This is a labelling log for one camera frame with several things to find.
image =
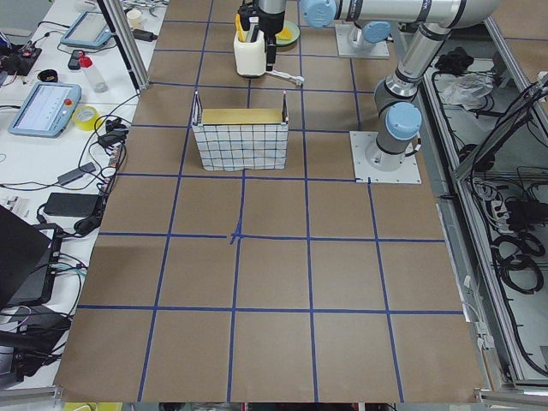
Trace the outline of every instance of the yellow tape roll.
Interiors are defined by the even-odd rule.
[[[84,131],[92,131],[98,118],[99,113],[91,105],[82,105],[74,110],[72,114],[72,121],[76,124],[76,127]]]

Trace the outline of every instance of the computer monitor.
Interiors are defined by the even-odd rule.
[[[0,309],[33,271],[39,270],[50,243],[46,235],[0,206]]]

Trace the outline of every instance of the clear plastic bottle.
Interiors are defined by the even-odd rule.
[[[99,70],[93,64],[91,58],[80,54],[79,63],[94,92],[106,92],[109,89],[106,85],[106,81],[104,81],[103,76],[99,73]]]

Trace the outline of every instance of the basket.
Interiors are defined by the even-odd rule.
[[[288,148],[286,93],[282,110],[204,109],[194,94],[192,130],[204,169],[283,169]]]

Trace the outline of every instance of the red object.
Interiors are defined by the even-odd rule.
[[[78,63],[80,63],[80,67],[87,69],[88,67],[91,67],[93,65],[92,59],[88,56],[80,56],[78,59]]]

